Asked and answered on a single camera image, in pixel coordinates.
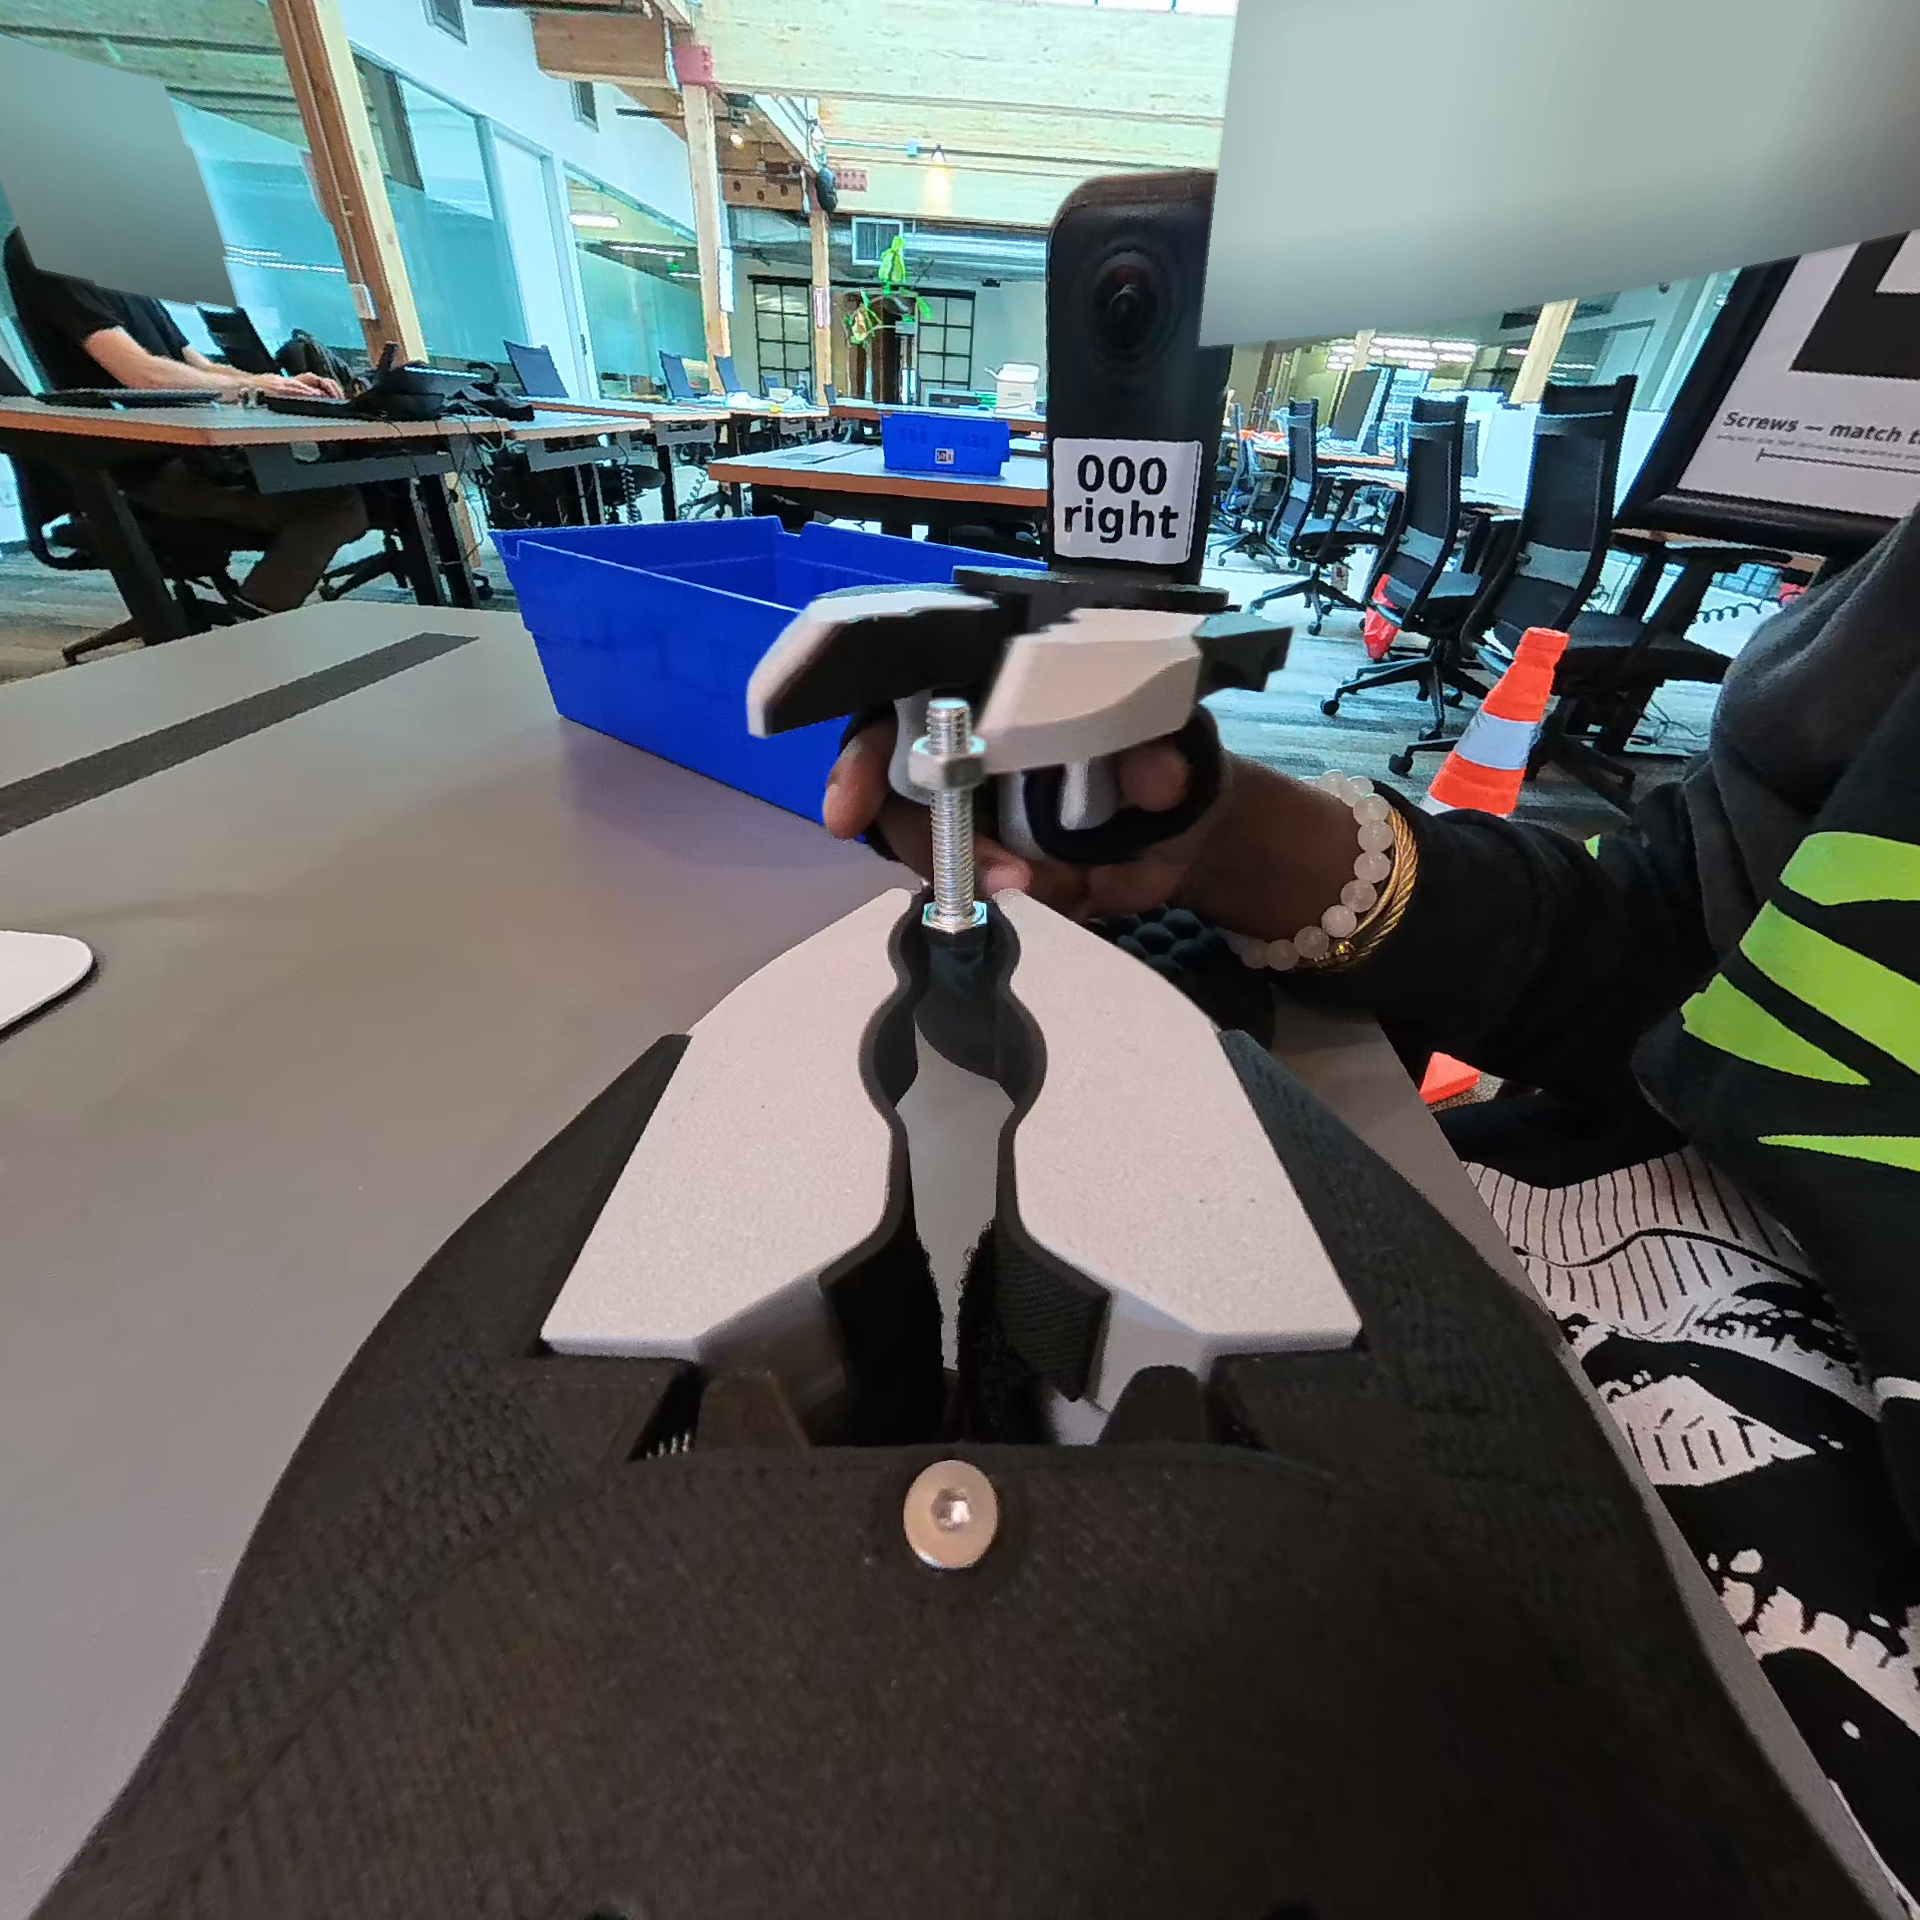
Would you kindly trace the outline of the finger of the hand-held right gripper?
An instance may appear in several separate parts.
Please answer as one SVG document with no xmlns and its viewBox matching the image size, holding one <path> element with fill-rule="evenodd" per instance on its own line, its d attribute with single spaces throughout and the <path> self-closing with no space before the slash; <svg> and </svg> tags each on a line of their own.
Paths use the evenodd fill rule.
<svg viewBox="0 0 1920 1920">
<path fill-rule="evenodd" d="M 942 687 L 982 682 L 1005 607 L 934 584 L 828 592 L 784 626 L 748 682 L 748 728 L 779 735 Z"/>
<path fill-rule="evenodd" d="M 1075 610 L 1014 635 L 976 719 L 987 765 L 1071 765 L 1176 734 L 1220 687 L 1262 687 L 1291 629 L 1237 610 Z"/>
</svg>

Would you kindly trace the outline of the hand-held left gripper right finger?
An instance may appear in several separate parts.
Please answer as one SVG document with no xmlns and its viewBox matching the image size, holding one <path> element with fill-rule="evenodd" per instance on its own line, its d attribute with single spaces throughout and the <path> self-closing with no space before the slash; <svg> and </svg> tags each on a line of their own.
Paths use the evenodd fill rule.
<svg viewBox="0 0 1920 1920">
<path fill-rule="evenodd" d="M 1153 1367 L 1341 1352 L 1360 1314 L 1220 1027 L 1046 904 L 998 895 L 1014 1115 L 1000 1138 L 1000 1319 L 1064 1398 L 1112 1409 Z"/>
</svg>

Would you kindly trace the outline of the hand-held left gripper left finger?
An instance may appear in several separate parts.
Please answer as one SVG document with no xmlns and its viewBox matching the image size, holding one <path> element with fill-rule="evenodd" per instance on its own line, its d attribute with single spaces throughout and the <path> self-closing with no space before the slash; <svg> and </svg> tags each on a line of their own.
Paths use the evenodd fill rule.
<svg viewBox="0 0 1920 1920">
<path fill-rule="evenodd" d="M 687 1031 L 543 1319 L 550 1350 L 843 1365 L 825 1290 L 904 1207 L 916 907 L 863 903 Z"/>
</svg>

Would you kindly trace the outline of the blue plastic bin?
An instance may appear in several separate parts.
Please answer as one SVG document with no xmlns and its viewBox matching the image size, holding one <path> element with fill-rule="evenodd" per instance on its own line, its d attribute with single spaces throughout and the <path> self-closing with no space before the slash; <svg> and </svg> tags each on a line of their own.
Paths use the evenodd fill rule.
<svg viewBox="0 0 1920 1920">
<path fill-rule="evenodd" d="M 807 600 L 948 584 L 955 568 L 1040 568 L 967 546 L 779 518 L 537 525 L 494 531 L 561 717 L 816 819 L 841 725 L 748 731 L 748 681 Z"/>
<path fill-rule="evenodd" d="M 998 477 L 1013 426 L 987 414 L 894 408 L 879 416 L 879 456 L 889 472 Z"/>
</svg>

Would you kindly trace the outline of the thin steel bolt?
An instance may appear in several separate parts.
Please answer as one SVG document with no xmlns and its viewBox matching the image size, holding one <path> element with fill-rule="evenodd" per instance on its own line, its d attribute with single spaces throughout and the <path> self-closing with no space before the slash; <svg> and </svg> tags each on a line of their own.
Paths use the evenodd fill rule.
<svg viewBox="0 0 1920 1920">
<path fill-rule="evenodd" d="M 927 701 L 920 735 L 927 735 L 937 752 L 955 752 L 969 739 L 984 746 L 974 734 L 971 705 L 948 694 Z M 942 793 L 927 805 L 929 903 L 923 907 L 923 926 L 951 941 L 987 923 L 987 907 L 976 897 L 976 790 L 979 786 Z"/>
</svg>

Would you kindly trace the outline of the person's right forearm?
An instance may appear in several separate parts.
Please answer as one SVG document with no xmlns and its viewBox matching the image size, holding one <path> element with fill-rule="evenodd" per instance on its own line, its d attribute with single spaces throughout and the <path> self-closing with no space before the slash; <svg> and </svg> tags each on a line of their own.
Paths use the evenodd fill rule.
<svg viewBox="0 0 1920 1920">
<path fill-rule="evenodd" d="M 1485 810 L 1406 809 L 1408 904 L 1345 986 L 1395 1040 L 1606 1097 L 1731 955 L 1816 807 L 1702 759 L 1595 848 Z"/>
</svg>

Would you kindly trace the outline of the person's right hand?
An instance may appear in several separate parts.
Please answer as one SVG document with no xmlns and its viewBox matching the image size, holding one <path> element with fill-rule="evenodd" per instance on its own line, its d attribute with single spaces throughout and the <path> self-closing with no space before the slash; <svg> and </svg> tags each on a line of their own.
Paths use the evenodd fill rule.
<svg viewBox="0 0 1920 1920">
<path fill-rule="evenodd" d="M 876 831 L 889 856 L 929 874 L 923 807 L 889 786 L 895 719 L 884 715 L 838 752 L 822 790 L 822 824 L 838 840 Z M 1139 858 L 1077 869 L 1031 861 L 987 834 L 976 837 L 976 881 L 993 895 L 1017 888 L 1077 920 L 1183 904 L 1223 927 L 1286 938 L 1340 897 L 1358 856 L 1351 807 L 1329 793 L 1227 757 L 1212 810 Z"/>
</svg>

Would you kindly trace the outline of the brown office desk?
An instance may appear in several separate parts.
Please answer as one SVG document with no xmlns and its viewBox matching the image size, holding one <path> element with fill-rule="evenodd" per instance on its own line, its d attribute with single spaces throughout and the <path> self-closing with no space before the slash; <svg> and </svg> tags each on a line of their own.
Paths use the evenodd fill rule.
<svg viewBox="0 0 1920 1920">
<path fill-rule="evenodd" d="M 741 488 L 748 513 L 798 531 L 808 521 L 857 521 L 892 536 L 923 531 L 939 544 L 1040 549 L 1046 461 L 1014 451 L 989 475 L 892 471 L 876 446 L 807 442 L 712 458 L 708 477 Z"/>
</svg>

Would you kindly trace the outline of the green potted plant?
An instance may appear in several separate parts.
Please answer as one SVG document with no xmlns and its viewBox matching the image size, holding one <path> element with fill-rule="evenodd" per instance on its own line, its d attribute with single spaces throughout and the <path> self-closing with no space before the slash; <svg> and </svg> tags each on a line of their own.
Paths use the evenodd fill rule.
<svg viewBox="0 0 1920 1920">
<path fill-rule="evenodd" d="M 876 285 L 860 293 L 848 318 L 849 347 L 868 347 L 883 331 L 916 331 L 927 315 L 927 302 L 909 278 L 904 230 L 895 230 L 873 266 Z"/>
</svg>

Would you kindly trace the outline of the orange traffic cone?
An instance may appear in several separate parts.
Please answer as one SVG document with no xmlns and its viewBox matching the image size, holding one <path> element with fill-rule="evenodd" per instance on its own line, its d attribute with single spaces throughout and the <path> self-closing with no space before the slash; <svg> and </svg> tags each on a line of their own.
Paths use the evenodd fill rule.
<svg viewBox="0 0 1920 1920">
<path fill-rule="evenodd" d="M 1551 701 L 1565 630 L 1528 629 L 1513 663 L 1485 693 L 1421 800 L 1423 810 L 1513 814 Z"/>
</svg>

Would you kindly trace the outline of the black office chair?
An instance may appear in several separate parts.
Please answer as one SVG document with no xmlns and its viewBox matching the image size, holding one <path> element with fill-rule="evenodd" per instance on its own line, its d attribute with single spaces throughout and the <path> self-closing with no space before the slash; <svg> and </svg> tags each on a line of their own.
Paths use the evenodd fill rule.
<svg viewBox="0 0 1920 1920">
<path fill-rule="evenodd" d="M 1449 752 L 1449 703 L 1484 696 L 1471 675 L 1480 640 L 1516 650 L 1532 629 L 1569 633 L 1599 578 L 1614 531 L 1616 481 L 1636 378 L 1608 386 L 1549 386 L 1534 425 L 1527 494 L 1513 535 L 1484 565 L 1447 567 L 1401 621 L 1427 640 L 1417 663 L 1383 666 L 1344 682 L 1324 711 L 1352 693 L 1415 681 L 1431 705 L 1428 728 L 1387 759 L 1391 777 L 1411 777 L 1419 752 Z"/>
</svg>

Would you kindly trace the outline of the black and white printed trousers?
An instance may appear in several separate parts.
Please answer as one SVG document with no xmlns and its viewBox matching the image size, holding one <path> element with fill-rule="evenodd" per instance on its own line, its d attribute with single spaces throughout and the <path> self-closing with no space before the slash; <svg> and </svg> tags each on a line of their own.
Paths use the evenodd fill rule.
<svg viewBox="0 0 1920 1920">
<path fill-rule="evenodd" d="M 1915 1911 L 1915 1541 L 1801 1248 L 1692 1150 L 1565 1185 L 1470 1176 Z"/>
</svg>

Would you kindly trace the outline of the black hoodie with green print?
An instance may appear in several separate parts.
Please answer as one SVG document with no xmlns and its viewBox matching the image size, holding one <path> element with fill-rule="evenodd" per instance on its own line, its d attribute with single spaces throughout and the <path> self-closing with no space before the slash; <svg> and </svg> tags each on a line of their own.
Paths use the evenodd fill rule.
<svg viewBox="0 0 1920 1920">
<path fill-rule="evenodd" d="M 1638 1064 L 1915 1413 L 1918 528 L 1742 648 L 1683 782 L 1717 974 Z"/>
</svg>

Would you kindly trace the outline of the black framed instruction sign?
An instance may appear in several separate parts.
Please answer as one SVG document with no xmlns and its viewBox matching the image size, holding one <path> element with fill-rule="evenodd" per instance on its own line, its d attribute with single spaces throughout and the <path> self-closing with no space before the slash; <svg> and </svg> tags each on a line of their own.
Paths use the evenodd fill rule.
<svg viewBox="0 0 1920 1920">
<path fill-rule="evenodd" d="M 1918 496 L 1918 233 L 1742 269 L 1621 518 L 1847 562 Z"/>
</svg>

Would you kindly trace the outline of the sign board on white stand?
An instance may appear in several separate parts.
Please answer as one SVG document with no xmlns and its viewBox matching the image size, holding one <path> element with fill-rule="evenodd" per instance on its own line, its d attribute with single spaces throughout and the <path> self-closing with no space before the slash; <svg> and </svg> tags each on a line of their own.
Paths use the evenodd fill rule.
<svg viewBox="0 0 1920 1920">
<path fill-rule="evenodd" d="M 93 950 L 62 933 L 4 927 L 0 947 L 4 1035 L 77 989 L 95 966 Z"/>
</svg>

